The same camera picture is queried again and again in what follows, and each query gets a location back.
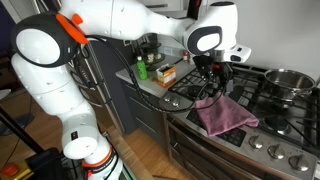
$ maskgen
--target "green bottle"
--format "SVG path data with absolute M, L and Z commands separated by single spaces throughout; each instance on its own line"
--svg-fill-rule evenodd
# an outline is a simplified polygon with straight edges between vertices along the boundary
M 139 77 L 141 80 L 145 80 L 148 77 L 146 65 L 144 64 L 144 61 L 142 61 L 141 56 L 138 56 L 137 59 L 138 59 L 137 67 L 138 67 Z

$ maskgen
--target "orange box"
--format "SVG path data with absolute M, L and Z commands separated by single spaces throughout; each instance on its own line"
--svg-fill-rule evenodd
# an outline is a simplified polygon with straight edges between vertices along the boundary
M 157 69 L 158 84 L 168 87 L 176 81 L 176 67 L 166 64 Z

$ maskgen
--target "dish towel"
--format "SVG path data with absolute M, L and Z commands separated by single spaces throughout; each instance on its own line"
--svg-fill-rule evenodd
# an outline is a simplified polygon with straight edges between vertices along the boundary
M 220 93 L 217 93 L 213 98 L 197 100 L 195 106 L 196 108 L 206 107 L 212 104 L 219 96 Z M 209 137 L 219 135 L 241 125 L 257 127 L 259 124 L 259 120 L 253 114 L 223 95 L 212 106 L 198 109 L 197 112 Z

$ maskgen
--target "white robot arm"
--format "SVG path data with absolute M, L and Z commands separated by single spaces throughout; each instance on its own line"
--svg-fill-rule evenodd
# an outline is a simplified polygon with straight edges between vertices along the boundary
M 194 55 L 219 52 L 220 61 L 245 62 L 251 52 L 236 43 L 237 9 L 231 2 L 212 4 L 199 20 L 162 16 L 135 0 L 61 3 L 58 13 L 31 16 L 16 25 L 12 64 L 43 110 L 62 121 L 63 152 L 70 159 L 83 159 L 90 180 L 118 179 L 122 161 L 99 133 L 95 113 L 66 67 L 78 44 L 88 42 L 84 35 L 136 40 L 147 33 L 163 34 Z

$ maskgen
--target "stove knob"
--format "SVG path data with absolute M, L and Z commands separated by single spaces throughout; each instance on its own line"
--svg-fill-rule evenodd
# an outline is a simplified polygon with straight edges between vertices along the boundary
M 163 99 L 164 99 L 165 102 L 170 102 L 171 95 L 168 93 Z
M 172 106 L 174 107 L 178 107 L 180 104 L 180 99 L 179 98 L 175 98 L 173 101 L 172 101 Z
M 259 136 L 251 136 L 249 139 L 249 144 L 255 149 L 262 148 L 263 142 L 259 140 Z
M 282 149 L 280 144 L 270 146 L 268 148 L 268 153 L 271 157 L 273 157 L 275 159 L 282 159 L 285 155 L 284 150 Z
M 308 161 L 302 154 L 300 156 L 291 156 L 289 158 L 289 164 L 298 171 L 306 171 L 309 167 Z

